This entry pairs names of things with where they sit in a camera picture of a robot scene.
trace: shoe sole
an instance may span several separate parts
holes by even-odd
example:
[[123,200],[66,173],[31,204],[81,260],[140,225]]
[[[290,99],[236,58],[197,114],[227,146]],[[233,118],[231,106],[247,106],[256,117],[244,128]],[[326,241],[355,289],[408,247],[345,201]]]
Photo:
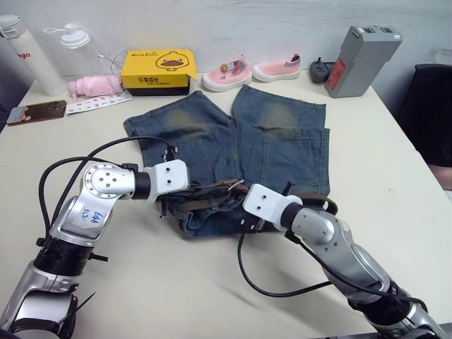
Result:
[[296,79],[299,77],[299,72],[300,72],[300,70],[298,70],[294,73],[289,73],[289,74],[280,74],[278,76],[268,76],[268,75],[262,73],[261,70],[258,69],[256,66],[253,67],[253,69],[252,69],[253,77],[256,78],[257,80],[263,81],[264,83],[271,83],[272,81],[277,81],[277,80]]
[[203,86],[208,90],[212,90],[213,92],[225,92],[227,90],[231,90],[236,87],[241,87],[242,85],[248,85],[251,82],[253,76],[250,74],[245,79],[237,81],[235,83],[214,83],[207,77],[207,74],[204,74],[202,77]]

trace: box lid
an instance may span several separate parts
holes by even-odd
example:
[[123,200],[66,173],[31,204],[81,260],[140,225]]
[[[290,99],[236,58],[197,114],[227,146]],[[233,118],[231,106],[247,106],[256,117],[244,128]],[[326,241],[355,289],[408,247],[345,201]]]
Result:
[[143,74],[186,74],[196,79],[195,57],[189,49],[128,51],[121,75]]

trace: cartoon duck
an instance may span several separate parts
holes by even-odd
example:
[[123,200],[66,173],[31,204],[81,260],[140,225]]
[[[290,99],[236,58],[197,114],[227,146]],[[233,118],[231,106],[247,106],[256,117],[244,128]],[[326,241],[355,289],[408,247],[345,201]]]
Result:
[[166,69],[169,72],[174,72],[181,67],[188,66],[189,58],[183,54],[171,51],[170,53],[162,55],[158,58],[155,65],[161,69]]

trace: white table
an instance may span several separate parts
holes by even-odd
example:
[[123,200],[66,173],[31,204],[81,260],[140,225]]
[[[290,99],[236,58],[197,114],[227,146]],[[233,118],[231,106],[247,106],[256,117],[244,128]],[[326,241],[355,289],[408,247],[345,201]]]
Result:
[[[333,99],[303,71],[295,81],[252,83],[270,93],[326,103],[330,139],[330,197],[355,241],[439,323],[452,321],[452,215],[441,187],[373,89]],[[192,90],[200,81],[192,82]],[[230,112],[237,90],[205,94]],[[61,97],[71,102],[69,96]],[[51,163],[87,155],[125,137],[122,122],[180,97],[136,97],[63,119],[9,127],[0,134],[0,308],[38,252],[44,225],[37,199]],[[35,83],[22,104],[50,101]],[[100,155],[137,162],[135,142]],[[53,210],[73,170],[46,185]],[[313,338],[372,331],[334,287],[272,299],[254,292],[237,264],[237,238],[189,239],[173,219],[142,202],[120,201],[96,248],[108,263],[89,262],[77,292],[95,297],[78,313],[73,338]],[[320,267],[282,234],[249,236],[244,263],[264,289],[285,292],[325,280]]]

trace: yellow box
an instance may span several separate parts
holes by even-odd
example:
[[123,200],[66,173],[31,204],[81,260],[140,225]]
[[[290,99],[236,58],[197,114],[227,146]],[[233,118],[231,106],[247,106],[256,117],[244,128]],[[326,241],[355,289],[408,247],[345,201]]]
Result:
[[128,51],[121,79],[132,95],[187,95],[196,79],[195,56],[188,49]]

